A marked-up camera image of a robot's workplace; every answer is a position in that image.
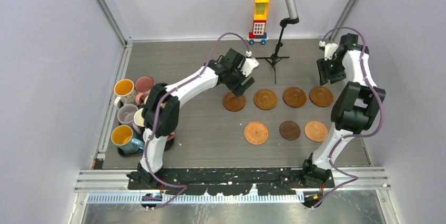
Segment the brown wooden coaster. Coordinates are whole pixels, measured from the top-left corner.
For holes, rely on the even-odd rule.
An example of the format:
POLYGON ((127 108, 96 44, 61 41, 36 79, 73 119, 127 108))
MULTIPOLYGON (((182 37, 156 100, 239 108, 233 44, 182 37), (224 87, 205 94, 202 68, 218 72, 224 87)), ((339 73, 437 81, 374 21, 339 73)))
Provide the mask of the brown wooden coaster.
POLYGON ((307 101, 306 93, 298 87, 288 87, 282 93, 285 104, 292 108, 300 108, 307 101))
POLYGON ((309 97, 311 102, 318 107, 328 107, 334 101, 332 92, 323 86, 312 88, 309 97))
POLYGON ((261 89, 254 94, 254 103, 261 110, 271 110, 277 102, 277 95, 270 89, 261 89))
POLYGON ((232 91, 225 93, 222 104, 228 110, 232 112, 241 111, 246 105, 245 95, 235 96, 232 91))

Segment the black tripod microphone stand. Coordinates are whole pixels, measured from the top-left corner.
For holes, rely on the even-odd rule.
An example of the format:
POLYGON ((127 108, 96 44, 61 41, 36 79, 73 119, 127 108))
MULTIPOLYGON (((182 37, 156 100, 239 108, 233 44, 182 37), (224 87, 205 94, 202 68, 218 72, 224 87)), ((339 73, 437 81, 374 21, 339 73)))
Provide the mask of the black tripod microphone stand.
POLYGON ((272 53, 271 56, 269 56, 269 57, 256 57, 256 59, 265 60, 271 66, 271 68, 273 70, 273 74, 274 74, 274 83, 275 84, 277 83, 277 70, 276 70, 277 63, 280 62, 282 59, 290 58, 289 56, 278 56, 280 48, 283 46, 282 36, 283 36, 284 30, 288 25, 293 25, 293 24, 297 24, 297 23, 299 23, 299 17, 296 17, 296 18, 288 17, 288 18, 282 19, 280 21, 281 31, 280 31, 280 35, 279 35, 274 53, 272 53))

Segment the woven rattan coaster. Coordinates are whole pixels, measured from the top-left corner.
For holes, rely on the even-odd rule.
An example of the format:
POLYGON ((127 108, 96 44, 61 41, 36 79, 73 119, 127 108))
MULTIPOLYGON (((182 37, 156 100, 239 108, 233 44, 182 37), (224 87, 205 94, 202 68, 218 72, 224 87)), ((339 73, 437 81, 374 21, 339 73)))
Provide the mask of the woven rattan coaster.
POLYGON ((269 129, 259 121, 249 122, 244 128, 244 138, 253 145, 264 144, 269 138, 269 129))
POLYGON ((322 122, 313 120, 305 125, 304 132, 310 140, 323 142, 328 134, 328 129, 322 122))

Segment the white mug terracotta handle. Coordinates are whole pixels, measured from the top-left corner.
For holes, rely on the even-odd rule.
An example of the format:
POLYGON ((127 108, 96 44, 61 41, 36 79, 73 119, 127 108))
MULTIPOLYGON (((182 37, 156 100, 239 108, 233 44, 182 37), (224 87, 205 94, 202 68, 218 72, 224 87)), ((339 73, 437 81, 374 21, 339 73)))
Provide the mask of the white mug terracotta handle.
POLYGON ((168 138, 167 138, 167 141, 173 140, 175 135, 176 135, 175 132, 170 133, 168 138))

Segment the cream white mug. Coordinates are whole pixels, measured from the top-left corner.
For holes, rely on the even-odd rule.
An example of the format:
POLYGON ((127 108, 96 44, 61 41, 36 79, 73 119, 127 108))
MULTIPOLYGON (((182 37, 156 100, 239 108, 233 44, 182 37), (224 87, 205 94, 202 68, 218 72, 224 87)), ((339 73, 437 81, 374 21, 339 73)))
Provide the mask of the cream white mug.
POLYGON ((143 134, 145 130, 144 118, 142 116, 143 109, 139 109, 134 114, 133 128, 137 134, 143 134))

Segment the blue mug orange inside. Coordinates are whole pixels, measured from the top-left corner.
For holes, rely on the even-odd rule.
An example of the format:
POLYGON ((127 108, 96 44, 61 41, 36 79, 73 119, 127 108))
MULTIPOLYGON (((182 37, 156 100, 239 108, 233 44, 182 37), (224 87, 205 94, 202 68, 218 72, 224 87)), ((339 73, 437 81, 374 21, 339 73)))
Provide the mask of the blue mug orange inside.
POLYGON ((127 125, 117 126, 110 139, 124 155, 133 155, 144 148, 144 142, 138 139, 134 130, 127 125))

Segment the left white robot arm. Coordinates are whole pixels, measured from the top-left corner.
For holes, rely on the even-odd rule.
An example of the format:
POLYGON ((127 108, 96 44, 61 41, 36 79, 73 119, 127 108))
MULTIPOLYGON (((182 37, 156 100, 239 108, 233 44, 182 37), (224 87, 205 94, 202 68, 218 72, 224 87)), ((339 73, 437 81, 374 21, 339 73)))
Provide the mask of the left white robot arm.
POLYGON ((241 54, 229 49, 217 60, 209 59, 190 76, 174 84, 156 84, 143 107, 144 120, 143 156, 136 172, 128 174, 130 190, 156 189, 163 184, 167 188, 186 189, 185 185, 169 184, 161 179, 163 154, 168 136, 179 122, 181 107, 220 84, 225 85, 235 96, 241 96, 255 80, 250 74, 259 62, 250 51, 241 54))

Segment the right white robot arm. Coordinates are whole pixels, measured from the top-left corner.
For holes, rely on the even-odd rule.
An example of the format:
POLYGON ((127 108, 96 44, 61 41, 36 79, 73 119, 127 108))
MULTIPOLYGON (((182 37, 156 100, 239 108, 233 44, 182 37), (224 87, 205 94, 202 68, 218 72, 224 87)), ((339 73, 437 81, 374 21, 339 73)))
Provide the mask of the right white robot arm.
POLYGON ((368 47, 358 39, 357 34, 347 33, 337 44, 319 43, 324 51, 324 57, 317 60, 319 84, 347 83, 333 105, 327 137, 303 163, 300 180, 306 187, 321 186, 329 180, 341 151, 350 140, 370 129, 385 99, 386 91, 371 77, 368 47))

